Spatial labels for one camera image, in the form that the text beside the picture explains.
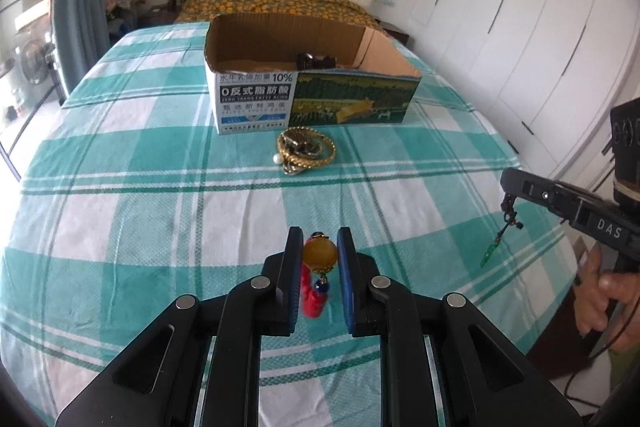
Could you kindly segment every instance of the person's hand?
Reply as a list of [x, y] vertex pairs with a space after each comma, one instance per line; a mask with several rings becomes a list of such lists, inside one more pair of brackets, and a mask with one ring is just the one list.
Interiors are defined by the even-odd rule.
[[[640, 297], [640, 275], [635, 273], [600, 272], [602, 254], [596, 245], [588, 254], [586, 263], [578, 270], [582, 283], [574, 285], [575, 324], [578, 331], [587, 334], [590, 330], [604, 331], [607, 327], [607, 305], [609, 299], [624, 302], [626, 309], [609, 335], [613, 339], [625, 324]], [[636, 312], [631, 323], [611, 346], [614, 351], [624, 351], [640, 344], [640, 314]]]

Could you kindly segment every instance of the green and white checkered fabric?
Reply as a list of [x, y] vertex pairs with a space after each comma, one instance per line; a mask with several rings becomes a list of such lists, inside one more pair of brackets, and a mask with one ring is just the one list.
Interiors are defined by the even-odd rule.
[[[210, 298], [256, 275], [292, 225], [335, 235], [413, 291], [467, 295], [526, 351], [566, 293], [575, 259], [557, 221], [498, 179], [517, 164], [491, 125], [411, 52], [423, 78], [400, 125], [331, 126], [328, 167], [288, 177], [276, 132], [219, 136], [205, 80], [207, 24], [129, 34], [87, 74], [22, 181], [0, 272], [0, 356], [38, 412], [60, 411], [176, 296]], [[263, 425], [377, 426], [377, 339], [329, 304], [290, 338], [266, 337]]]

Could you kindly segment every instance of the blue bead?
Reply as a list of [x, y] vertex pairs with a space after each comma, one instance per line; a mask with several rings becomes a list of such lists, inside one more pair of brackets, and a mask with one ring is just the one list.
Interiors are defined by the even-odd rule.
[[318, 293], [327, 293], [329, 291], [329, 283], [322, 282], [321, 280], [317, 280], [314, 283], [314, 290]]

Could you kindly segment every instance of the yellow bead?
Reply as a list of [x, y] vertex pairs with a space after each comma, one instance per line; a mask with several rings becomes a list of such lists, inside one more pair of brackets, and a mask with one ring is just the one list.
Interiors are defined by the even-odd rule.
[[331, 239], [314, 237], [302, 249], [302, 260], [313, 272], [327, 272], [338, 262], [338, 249]]

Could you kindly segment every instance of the red tassel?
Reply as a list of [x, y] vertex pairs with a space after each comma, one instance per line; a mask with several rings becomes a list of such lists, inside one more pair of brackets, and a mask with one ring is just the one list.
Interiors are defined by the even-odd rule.
[[311, 286], [311, 270], [302, 265], [300, 276], [300, 298], [302, 299], [302, 313], [305, 317], [316, 319], [322, 314], [328, 295], [318, 293]]

